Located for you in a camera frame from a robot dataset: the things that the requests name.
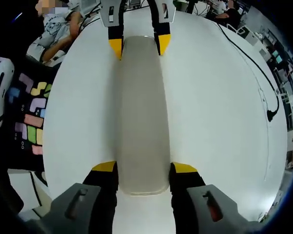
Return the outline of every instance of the white table surface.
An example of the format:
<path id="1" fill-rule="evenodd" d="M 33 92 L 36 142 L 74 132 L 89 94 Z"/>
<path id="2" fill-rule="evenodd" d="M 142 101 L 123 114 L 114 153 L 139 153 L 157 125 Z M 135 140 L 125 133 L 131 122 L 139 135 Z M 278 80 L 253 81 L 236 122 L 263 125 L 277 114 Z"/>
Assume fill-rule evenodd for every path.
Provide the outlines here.
<path id="1" fill-rule="evenodd" d="M 153 36 L 148 8 L 125 13 L 124 22 L 125 38 Z M 160 63 L 171 161 L 197 168 L 206 184 L 214 184 L 238 204 L 241 215 L 258 220 L 271 207 L 284 172 L 287 128 L 281 98 L 277 115 L 268 122 L 261 96 L 264 93 L 269 109 L 275 110 L 272 89 L 213 22 L 176 12 L 170 28 L 171 42 Z M 224 30 L 260 65 L 276 88 L 261 55 L 243 38 Z M 81 33 L 58 71 L 43 135 L 44 166 L 52 198 L 81 183 L 93 166 L 114 160 L 117 74 L 113 69 L 119 63 L 109 45 L 107 28 L 98 20 Z M 149 203 L 146 207 L 141 198 L 140 205 L 133 202 L 132 209 L 123 209 L 120 215 L 120 201 L 126 200 L 127 207 L 130 202 L 121 191 L 117 195 L 114 226 L 120 222 L 134 226 L 130 222 L 132 212 L 138 217 L 135 226 L 148 220 L 152 212 L 145 210 L 154 209 Z M 172 212 L 164 204 L 161 209 Z M 173 216 L 165 219 L 164 223 L 153 221 L 161 226 L 174 225 Z M 145 225 L 149 228 L 145 233 L 157 233 L 152 230 L 156 225 Z"/>

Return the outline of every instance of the puzzle piece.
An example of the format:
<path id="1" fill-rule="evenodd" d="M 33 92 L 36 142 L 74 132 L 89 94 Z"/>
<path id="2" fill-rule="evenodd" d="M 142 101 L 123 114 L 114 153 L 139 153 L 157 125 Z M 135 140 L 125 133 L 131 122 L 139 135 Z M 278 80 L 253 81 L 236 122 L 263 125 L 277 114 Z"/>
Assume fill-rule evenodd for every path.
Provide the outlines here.
<path id="1" fill-rule="evenodd" d="M 46 98 L 49 97 L 51 88 L 52 88 L 52 84 L 48 84 L 47 87 L 44 90 L 44 95 L 43 95 L 44 97 L 46 97 Z"/>
<path id="2" fill-rule="evenodd" d="M 32 96 L 38 96 L 40 94 L 40 91 L 42 89 L 45 89 L 46 86 L 47 86 L 46 82 L 39 82 L 37 88 L 32 88 L 30 94 Z"/>
<path id="3" fill-rule="evenodd" d="M 33 126 L 27 126 L 28 140 L 31 143 L 36 143 L 36 129 Z"/>
<path id="4" fill-rule="evenodd" d="M 40 110 L 40 117 L 44 118 L 44 115 L 45 115 L 45 109 L 41 109 Z"/>
<path id="5" fill-rule="evenodd" d="M 39 118 L 39 117 L 35 117 L 35 116 L 25 114 L 24 123 L 27 123 L 27 124 L 30 124 L 30 125 L 33 125 L 33 126 L 41 128 L 41 126 L 43 124 L 43 119 Z"/>
<path id="6" fill-rule="evenodd" d="M 12 104 L 13 103 L 13 100 L 14 98 L 17 98 L 20 96 L 20 90 L 17 89 L 17 88 L 10 88 L 9 89 L 9 102 Z"/>
<path id="7" fill-rule="evenodd" d="M 37 128 L 37 145 L 42 145 L 42 134 L 43 130 Z"/>
<path id="8" fill-rule="evenodd" d="M 25 75 L 24 73 L 20 74 L 19 80 L 21 82 L 23 82 L 26 85 L 26 92 L 30 93 L 33 85 L 34 85 L 34 81 L 32 79 L 30 79 L 27 75 Z"/>
<path id="9" fill-rule="evenodd" d="M 22 133 L 21 138 L 23 138 L 24 140 L 27 140 L 26 124 L 24 124 L 24 123 L 15 123 L 15 132 Z"/>
<path id="10" fill-rule="evenodd" d="M 45 98 L 34 98 L 30 104 L 29 110 L 34 113 L 36 111 L 36 108 L 45 108 L 45 104 Z"/>
<path id="11" fill-rule="evenodd" d="M 33 154 L 42 155 L 42 146 L 32 145 Z"/>

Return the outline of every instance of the white table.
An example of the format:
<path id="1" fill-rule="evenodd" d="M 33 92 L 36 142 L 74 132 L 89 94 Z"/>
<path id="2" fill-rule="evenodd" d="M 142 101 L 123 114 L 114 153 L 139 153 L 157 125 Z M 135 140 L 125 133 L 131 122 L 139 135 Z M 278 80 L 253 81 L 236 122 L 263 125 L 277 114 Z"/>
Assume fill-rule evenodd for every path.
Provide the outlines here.
<path id="1" fill-rule="evenodd" d="M 148 8 L 125 13 L 124 22 L 125 38 L 153 36 Z M 257 220 L 272 205 L 284 172 L 287 129 L 281 98 L 277 115 L 268 122 L 262 98 L 264 93 L 269 109 L 275 110 L 272 89 L 213 22 L 176 12 L 170 28 L 171 42 L 160 63 L 171 161 L 196 167 L 206 184 L 214 184 L 238 204 L 240 214 Z M 260 65 L 276 88 L 261 55 L 243 38 L 224 30 Z M 81 33 L 59 69 L 43 136 L 45 172 L 53 198 L 81 183 L 94 165 L 114 160 L 117 75 L 113 69 L 119 63 L 109 46 L 107 28 L 98 20 Z M 169 196 L 163 196 L 170 203 Z M 126 199 L 118 193 L 119 201 Z M 162 206 L 172 214 L 167 203 Z M 139 205 L 132 203 L 131 209 L 123 210 L 123 219 L 116 212 L 115 220 L 133 226 L 126 218 L 139 217 L 133 222 L 135 226 L 143 222 L 151 229 L 156 225 L 145 224 L 150 217 L 147 214 L 152 213 L 147 209 L 153 208 L 140 198 Z M 165 219 L 157 222 L 173 228 L 173 216 Z"/>

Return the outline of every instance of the person's arm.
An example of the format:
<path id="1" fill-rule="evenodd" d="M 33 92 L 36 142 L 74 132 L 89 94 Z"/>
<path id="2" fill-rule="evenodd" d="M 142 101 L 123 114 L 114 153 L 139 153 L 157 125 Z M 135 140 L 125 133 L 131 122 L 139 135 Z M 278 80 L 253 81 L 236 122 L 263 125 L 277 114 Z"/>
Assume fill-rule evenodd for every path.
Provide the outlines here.
<path id="1" fill-rule="evenodd" d="M 226 19 L 229 18 L 230 16 L 227 13 L 222 13 L 221 15 L 216 16 L 216 19 Z"/>
<path id="2" fill-rule="evenodd" d="M 81 18 L 80 12 L 73 12 L 70 15 L 69 31 L 70 31 L 70 35 L 73 37 L 73 39 L 76 39 L 78 37 L 80 18 Z"/>
<path id="3" fill-rule="evenodd" d="M 59 40 L 55 45 L 47 49 L 43 56 L 42 61 L 47 62 L 59 51 L 64 49 L 66 46 L 70 45 L 73 42 L 72 36 L 65 37 L 62 40 Z"/>

